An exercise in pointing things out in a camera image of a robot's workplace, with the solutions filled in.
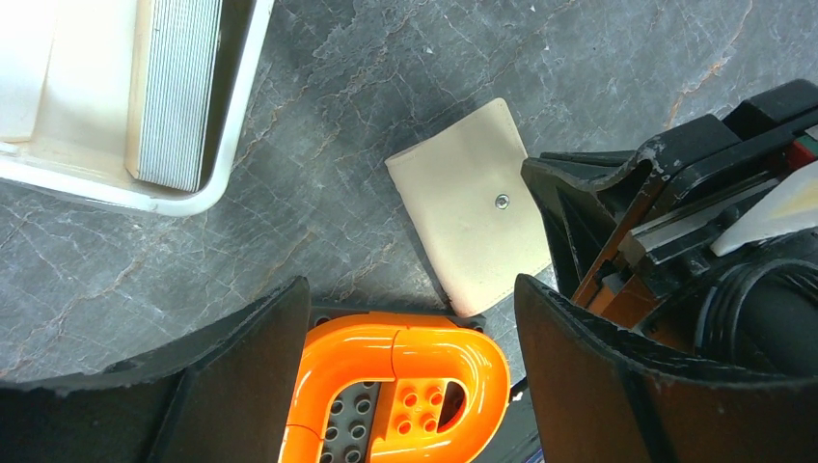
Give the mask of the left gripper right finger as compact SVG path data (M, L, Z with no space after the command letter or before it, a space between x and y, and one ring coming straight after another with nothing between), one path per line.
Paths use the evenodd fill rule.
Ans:
M813 462L817 382L661 345L535 277L514 286L525 370L549 462Z

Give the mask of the white rectangular tray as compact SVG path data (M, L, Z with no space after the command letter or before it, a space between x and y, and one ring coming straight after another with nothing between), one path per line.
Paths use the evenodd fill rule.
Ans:
M273 10L219 1L204 164L197 190L125 168L136 5L140 1L5 1L1 5L1 178L60 198L185 217L224 195Z

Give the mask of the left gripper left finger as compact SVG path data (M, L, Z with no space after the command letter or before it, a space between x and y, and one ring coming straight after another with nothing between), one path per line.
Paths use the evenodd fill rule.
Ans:
M297 277L95 374L1 385L5 462L275 462L309 328Z

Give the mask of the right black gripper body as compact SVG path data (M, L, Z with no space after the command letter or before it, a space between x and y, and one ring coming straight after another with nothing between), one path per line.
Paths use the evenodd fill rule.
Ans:
M817 88L797 79L743 101L720 119L741 143L697 163L682 177L705 197L636 226L605 262L589 301L578 306L683 351L724 349L719 327L730 277L775 259L817 260L816 228L746 244L723 257L711 244L782 178L814 159L803 142L817 121Z

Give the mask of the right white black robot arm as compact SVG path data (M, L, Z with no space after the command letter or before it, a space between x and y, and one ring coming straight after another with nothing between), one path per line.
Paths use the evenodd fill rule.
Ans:
M543 152L521 175L557 288L658 343L763 372L817 372L817 225L755 237L729 228L817 162L817 87L795 79L635 150Z

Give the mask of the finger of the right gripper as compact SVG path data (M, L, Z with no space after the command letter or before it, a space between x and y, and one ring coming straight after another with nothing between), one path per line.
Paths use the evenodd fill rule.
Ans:
M600 286L596 273L614 261L626 232L708 195L683 173L741 141L706 115L635 150L543 152L525 160L521 175L543 218L559 291L591 300Z

